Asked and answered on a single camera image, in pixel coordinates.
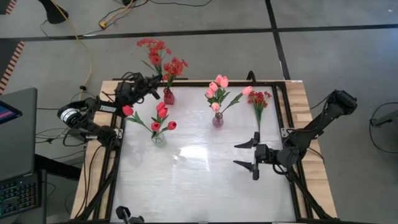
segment small vase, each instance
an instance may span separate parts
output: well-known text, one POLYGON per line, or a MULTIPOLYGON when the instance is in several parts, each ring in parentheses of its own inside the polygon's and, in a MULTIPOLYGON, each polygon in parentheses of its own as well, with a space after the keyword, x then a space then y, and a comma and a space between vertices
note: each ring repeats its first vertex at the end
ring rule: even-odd
POLYGON ((152 140, 152 142, 155 143, 155 145, 161 146, 165 142, 164 134, 160 133, 160 134, 156 135, 155 137, 153 137, 151 140, 152 140))
POLYGON ((223 114, 222 113, 216 113, 216 116, 213 118, 213 125, 216 128, 221 127, 224 124, 224 119, 223 119, 223 114))
POLYGON ((163 90, 164 92, 164 103, 167 105, 173 105, 174 104, 174 94, 169 88, 165 88, 163 90))

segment keyboard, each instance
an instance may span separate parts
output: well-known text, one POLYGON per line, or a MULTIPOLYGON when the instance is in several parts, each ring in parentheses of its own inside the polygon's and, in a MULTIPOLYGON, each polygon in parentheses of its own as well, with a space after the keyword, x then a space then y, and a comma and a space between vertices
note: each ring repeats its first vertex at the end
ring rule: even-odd
POLYGON ((40 206, 37 173, 0 182, 0 218, 40 206))

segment tulip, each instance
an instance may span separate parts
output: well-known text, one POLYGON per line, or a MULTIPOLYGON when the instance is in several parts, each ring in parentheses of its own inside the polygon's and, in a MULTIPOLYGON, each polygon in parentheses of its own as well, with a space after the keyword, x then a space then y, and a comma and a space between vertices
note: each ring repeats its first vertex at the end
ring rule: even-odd
POLYGON ((228 87, 228 78, 227 77, 223 77, 223 79, 221 79, 220 86, 223 87, 223 88, 227 88, 228 87))
POLYGON ((170 121, 169 124, 167 125, 167 128, 169 130, 174 130, 177 127, 177 124, 175 121, 170 121))
POLYGON ((242 90, 242 94, 245 96, 249 96, 249 94, 253 91, 253 87, 248 86, 242 90))
POLYGON ((156 110, 159 111, 163 108, 166 107, 166 104, 164 102, 160 102, 157 106, 156 106, 156 110))
POLYGON ((123 106, 123 107, 122 107, 122 111, 123 111, 124 115, 126 115, 126 116, 130 116, 130 115, 132 115, 133 112, 134 112, 134 110, 133 110, 130 106, 128 106, 128 105, 123 106))
POLYGON ((217 78, 216 78, 216 82, 217 82, 217 84, 221 84, 221 80, 223 79, 223 76, 222 75, 220 75, 220 74, 218 74, 217 75, 217 78))
POLYGON ((165 118, 167 116, 167 108, 162 108, 160 110, 158 110, 157 115, 159 115, 160 118, 165 118))
POLYGON ((158 122, 153 122, 150 126, 153 131, 158 131, 160 128, 160 124, 158 122))
POLYGON ((212 97, 214 97, 214 92, 212 90, 207 90, 206 96, 207 96, 207 98, 212 98, 212 97))
POLYGON ((209 84, 209 87, 210 87, 210 89, 211 89, 213 92, 215 92, 215 91, 218 90, 218 86, 217 86, 217 84, 215 84, 214 82, 211 82, 211 83, 209 84))
POLYGON ((211 104, 211 109, 213 109, 214 112, 218 113, 220 111, 220 105, 214 102, 211 104))

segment pink vase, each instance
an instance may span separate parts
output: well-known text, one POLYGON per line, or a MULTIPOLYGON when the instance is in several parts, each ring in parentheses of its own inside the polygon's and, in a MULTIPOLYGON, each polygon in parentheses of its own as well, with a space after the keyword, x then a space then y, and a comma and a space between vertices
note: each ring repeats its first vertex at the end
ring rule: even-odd
POLYGON ((216 128, 221 127, 224 124, 223 114, 216 113, 216 116, 213 118, 213 126, 216 128))
POLYGON ((163 101, 167 105, 173 105, 174 104, 174 94, 169 88, 164 89, 164 98, 163 101))

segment wooden board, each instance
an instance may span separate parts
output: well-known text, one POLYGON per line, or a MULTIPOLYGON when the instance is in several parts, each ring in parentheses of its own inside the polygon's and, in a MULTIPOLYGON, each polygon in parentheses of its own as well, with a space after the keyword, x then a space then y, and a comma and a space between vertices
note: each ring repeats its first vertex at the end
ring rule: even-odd
MULTIPOLYGON (((259 82, 274 82, 275 80, 261 80, 259 82)), ((175 82, 211 82, 208 80, 197 80, 197 81, 186 81, 186 80, 176 80, 175 82)), ((247 82, 248 85, 250 81, 247 80, 234 80, 230 82, 247 82)), ((306 126, 311 120, 311 112, 308 105, 307 96, 305 94, 304 85, 301 81, 279 81, 285 82, 287 87, 287 95, 289 97, 290 109, 292 110, 292 117, 294 121, 295 128, 303 128, 306 126)), ((114 93, 114 89, 116 88, 118 81, 104 81, 101 87, 101 91, 106 93, 114 93)), ((102 100, 108 100, 108 98, 103 94, 100 93, 99 97, 102 100)), ((281 101, 281 108, 282 112, 284 112, 283 107, 283 98, 279 97, 281 101)), ((95 114, 94 122, 98 125, 110 125, 111 122, 111 114, 109 113, 102 113, 97 112, 95 114)), ((93 154, 95 153, 96 149, 99 146, 98 141, 91 141, 87 145, 86 150, 86 177, 88 178, 88 166, 93 159, 93 154)), ((320 148, 318 141, 312 141, 311 148, 317 150, 320 153, 320 148)), ((88 202, 91 201, 93 196, 98 190, 98 185, 100 182, 100 175, 104 161, 104 148, 102 147, 96 154, 95 159, 93 161, 93 165, 91 168, 91 178, 90 178, 90 190, 88 192, 88 202)), ((110 159, 109 166, 111 167, 113 163, 113 159, 110 159)), ((329 188, 329 182, 326 176, 325 166, 323 165, 322 160, 313 152, 308 151, 307 155, 302 161, 305 178, 307 180, 307 187, 309 191, 312 193, 314 198, 317 202, 325 209, 325 211, 333 216, 336 217, 336 210, 333 203, 333 199, 331 197, 331 192, 329 188)), ((84 170, 82 169, 80 175, 80 181, 76 192, 75 202, 73 204, 71 218, 74 218, 84 200, 85 196, 85 179, 84 179, 84 170)), ((306 217, 305 214, 305 206, 302 201, 302 195, 298 192, 298 196, 301 198, 299 203, 300 211, 302 217, 306 217)), ((108 199, 109 191, 107 190, 103 196, 103 201, 101 203, 101 209, 99 213, 100 218, 105 217, 107 199, 108 199)))

